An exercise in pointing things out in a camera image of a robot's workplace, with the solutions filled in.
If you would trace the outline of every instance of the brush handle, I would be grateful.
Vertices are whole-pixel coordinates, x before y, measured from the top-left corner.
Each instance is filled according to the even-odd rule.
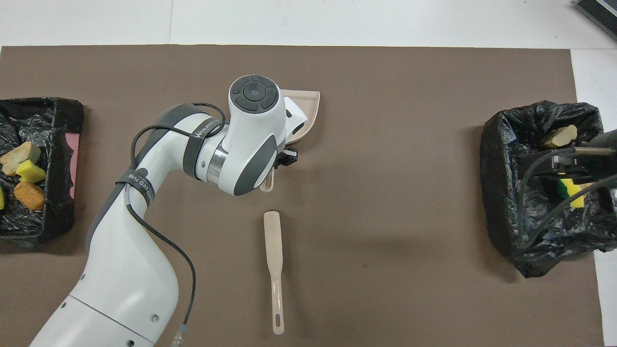
[[[272,331],[280,335],[285,331],[283,320],[283,291],[281,279],[272,280]]]

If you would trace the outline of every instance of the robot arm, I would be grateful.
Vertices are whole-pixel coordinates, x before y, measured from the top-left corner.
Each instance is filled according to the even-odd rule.
[[[152,346],[178,301],[178,282],[141,218],[165,177],[182,169],[233,195],[257,188],[306,116],[268,78],[249,75],[229,91],[230,124],[192,104],[175,106],[120,177],[90,228],[89,256],[77,285],[31,346]]]
[[[574,184],[594,182],[592,186],[583,188],[578,193],[562,201],[552,211],[547,213],[537,226],[530,231],[524,227],[525,190],[529,179],[533,176],[559,180],[571,178]],[[518,188],[518,211],[516,224],[519,225],[518,248],[524,251],[532,246],[545,231],[549,223],[575,199],[598,188],[617,188],[617,130],[602,133],[581,147],[549,149],[539,153],[522,156],[518,169],[521,180]]]

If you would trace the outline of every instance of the white tabletop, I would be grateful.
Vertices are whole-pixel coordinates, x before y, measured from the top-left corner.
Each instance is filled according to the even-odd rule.
[[[617,41],[569,0],[0,2],[0,46],[167,43],[572,49],[578,100],[617,128]],[[594,256],[617,345],[617,252]]]

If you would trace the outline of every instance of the beige brush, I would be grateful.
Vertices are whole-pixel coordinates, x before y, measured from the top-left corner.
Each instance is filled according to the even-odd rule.
[[[272,331],[280,335],[285,331],[285,324],[283,321],[283,292],[281,291],[283,241],[278,212],[268,211],[263,214],[263,229],[266,239],[266,259],[272,281]]]

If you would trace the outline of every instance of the black trash bag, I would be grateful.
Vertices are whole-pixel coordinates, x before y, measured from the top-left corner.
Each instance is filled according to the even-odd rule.
[[[589,142],[603,132],[598,109],[580,102],[542,101],[497,113],[484,125],[480,144],[480,178],[491,243],[525,276],[540,277],[562,259],[599,249],[617,247],[614,192],[600,188],[585,198],[585,207],[565,209],[524,250],[518,244],[517,192],[519,156],[546,150],[540,144],[552,130],[575,125],[578,137],[571,146]],[[525,192],[525,229],[528,234],[562,200],[554,180],[532,178]]]
[[[19,177],[0,171],[4,209],[0,211],[0,240],[32,248],[71,229],[75,221],[66,133],[81,133],[83,106],[76,100],[25,98],[0,100],[0,155],[24,142],[41,149],[36,165],[47,177],[37,185],[45,191],[43,211],[32,211],[15,198]]]

